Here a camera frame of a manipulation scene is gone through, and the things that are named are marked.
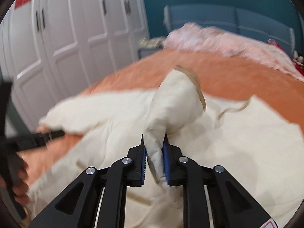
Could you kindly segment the person's left hand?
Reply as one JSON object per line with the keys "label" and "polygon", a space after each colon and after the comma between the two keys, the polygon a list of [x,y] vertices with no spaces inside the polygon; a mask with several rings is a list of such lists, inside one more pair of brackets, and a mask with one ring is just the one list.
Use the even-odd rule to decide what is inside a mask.
{"label": "person's left hand", "polygon": [[30,198],[27,194],[29,190],[29,186],[27,184],[27,168],[28,164],[26,161],[22,160],[21,167],[19,167],[17,171],[14,171],[14,175],[17,178],[17,183],[14,183],[12,190],[14,192],[14,199],[21,205],[27,205],[30,202]]}

